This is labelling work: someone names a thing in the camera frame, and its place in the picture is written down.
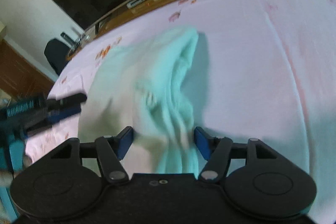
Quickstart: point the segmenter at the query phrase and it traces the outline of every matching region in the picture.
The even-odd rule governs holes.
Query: wooden door
[[[14,98],[48,95],[53,81],[28,63],[4,40],[0,42],[0,88]]]

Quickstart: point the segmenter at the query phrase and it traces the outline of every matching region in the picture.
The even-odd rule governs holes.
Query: white tablecloth
[[[200,33],[182,89],[194,106],[196,125],[236,142],[260,138],[293,161],[318,187],[309,215],[317,223],[334,223],[336,0],[176,1],[86,46],[50,97],[87,93],[110,48],[178,25]],[[78,118],[28,140],[26,153],[36,161],[76,137]]]

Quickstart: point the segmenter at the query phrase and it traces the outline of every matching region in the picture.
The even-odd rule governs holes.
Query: black circular disc
[[[243,212],[279,220],[306,213],[315,199],[316,185],[293,164],[284,168],[274,160],[264,160],[231,173],[224,191]]]
[[[85,210],[100,195],[95,172],[68,160],[32,165],[13,181],[15,205],[38,218],[64,218]]]

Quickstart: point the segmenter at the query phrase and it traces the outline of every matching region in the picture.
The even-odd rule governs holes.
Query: silver bolt
[[[157,180],[152,180],[152,181],[149,182],[149,185],[151,185],[151,186],[158,186],[159,182]]]
[[[215,178],[218,177],[218,174],[215,171],[208,170],[208,171],[202,172],[201,177],[204,178],[205,180],[214,180]]]
[[[113,180],[121,180],[126,177],[126,174],[121,171],[113,171],[109,174],[109,177],[110,179],[113,179]]]
[[[160,179],[160,180],[159,180],[159,183],[160,183],[160,184],[167,184],[167,183],[168,183],[168,180]]]

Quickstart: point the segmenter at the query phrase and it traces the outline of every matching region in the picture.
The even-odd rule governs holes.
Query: brown wooden panel
[[[0,88],[5,92],[15,98],[47,95],[53,84],[5,41],[0,43]]]

